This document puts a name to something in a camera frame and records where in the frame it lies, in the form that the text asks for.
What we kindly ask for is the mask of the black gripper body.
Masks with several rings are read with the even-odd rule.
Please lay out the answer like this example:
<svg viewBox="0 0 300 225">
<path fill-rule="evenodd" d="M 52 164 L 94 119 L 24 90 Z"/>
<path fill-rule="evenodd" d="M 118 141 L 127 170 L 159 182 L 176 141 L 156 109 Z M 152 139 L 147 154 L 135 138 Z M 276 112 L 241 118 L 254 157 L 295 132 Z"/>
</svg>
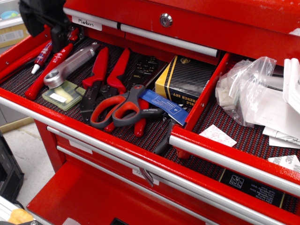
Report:
<svg viewBox="0 0 300 225">
<path fill-rule="evenodd" d="M 20 0 L 19 4 L 26 4 L 36 15 L 43 25 L 54 27 L 55 25 L 65 25 L 70 23 L 63 8 L 65 0 Z"/>
</svg>

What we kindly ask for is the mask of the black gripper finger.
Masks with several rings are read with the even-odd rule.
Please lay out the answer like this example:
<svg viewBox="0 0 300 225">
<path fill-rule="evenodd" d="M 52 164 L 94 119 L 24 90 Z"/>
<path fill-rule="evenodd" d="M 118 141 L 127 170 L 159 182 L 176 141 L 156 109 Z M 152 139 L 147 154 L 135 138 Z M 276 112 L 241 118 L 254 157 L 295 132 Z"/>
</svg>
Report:
<svg viewBox="0 0 300 225">
<path fill-rule="evenodd" d="M 36 37 L 45 30 L 44 25 L 38 21 L 34 11 L 29 6 L 20 4 L 19 10 L 22 20 L 31 36 Z"/>
<path fill-rule="evenodd" d="M 68 44 L 70 23 L 65 25 L 55 25 L 51 28 L 51 40 L 52 50 L 54 53 L 58 53 Z"/>
</svg>

